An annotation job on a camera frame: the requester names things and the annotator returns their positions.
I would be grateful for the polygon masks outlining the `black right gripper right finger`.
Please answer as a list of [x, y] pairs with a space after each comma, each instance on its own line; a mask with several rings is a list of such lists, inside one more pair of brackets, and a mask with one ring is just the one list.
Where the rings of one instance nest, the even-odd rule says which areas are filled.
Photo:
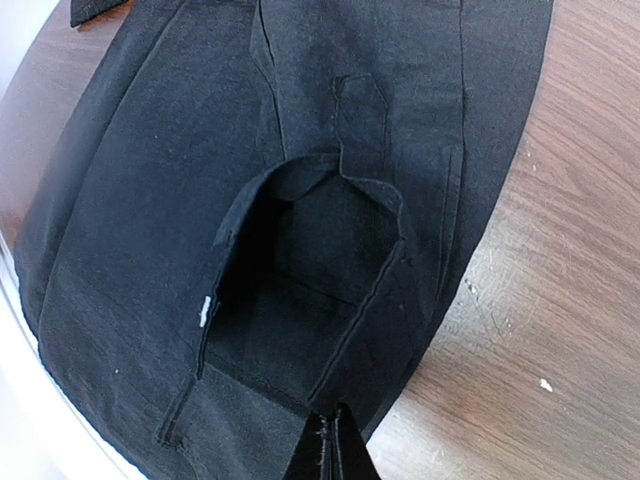
[[356, 420], [346, 404], [336, 406], [332, 421], [331, 478], [380, 480]]

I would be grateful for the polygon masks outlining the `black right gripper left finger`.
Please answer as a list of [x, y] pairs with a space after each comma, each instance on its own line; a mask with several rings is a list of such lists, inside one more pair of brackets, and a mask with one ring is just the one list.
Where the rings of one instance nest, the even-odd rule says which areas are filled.
[[329, 420], [315, 412], [306, 420], [304, 429], [286, 470], [291, 480], [329, 480], [332, 447]]

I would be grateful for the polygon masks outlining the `black long sleeve shirt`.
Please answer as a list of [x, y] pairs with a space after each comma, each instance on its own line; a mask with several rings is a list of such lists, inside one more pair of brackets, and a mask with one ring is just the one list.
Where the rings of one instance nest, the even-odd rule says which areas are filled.
[[152, 479], [287, 479], [365, 442], [517, 150], [549, 1], [138, 1], [14, 250], [40, 360]]

